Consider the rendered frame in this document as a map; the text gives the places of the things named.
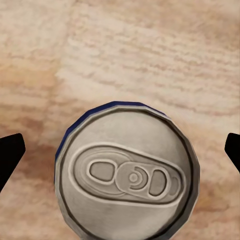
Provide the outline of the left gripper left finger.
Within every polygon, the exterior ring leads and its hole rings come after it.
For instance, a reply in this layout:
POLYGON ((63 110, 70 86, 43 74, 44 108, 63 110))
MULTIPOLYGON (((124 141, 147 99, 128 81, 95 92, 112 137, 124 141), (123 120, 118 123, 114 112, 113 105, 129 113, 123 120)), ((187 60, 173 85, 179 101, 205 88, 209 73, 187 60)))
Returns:
POLYGON ((21 133, 0 138, 0 192, 25 152, 25 142, 21 133))

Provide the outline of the can of soda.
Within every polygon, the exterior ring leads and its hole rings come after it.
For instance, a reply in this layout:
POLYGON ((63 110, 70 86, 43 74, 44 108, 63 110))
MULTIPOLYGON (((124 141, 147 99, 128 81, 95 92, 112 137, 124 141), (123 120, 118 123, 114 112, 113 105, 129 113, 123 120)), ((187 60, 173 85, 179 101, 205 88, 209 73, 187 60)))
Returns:
POLYGON ((55 154, 54 195, 81 240, 172 240, 200 196, 191 139, 136 101, 86 111, 55 154))

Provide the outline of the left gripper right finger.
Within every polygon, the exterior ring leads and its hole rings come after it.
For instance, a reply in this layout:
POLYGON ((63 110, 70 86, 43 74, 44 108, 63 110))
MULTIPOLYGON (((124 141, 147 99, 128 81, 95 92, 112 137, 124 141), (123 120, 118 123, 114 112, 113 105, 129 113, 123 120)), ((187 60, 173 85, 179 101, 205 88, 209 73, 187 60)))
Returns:
POLYGON ((240 134, 229 133, 224 150, 240 172, 240 134))

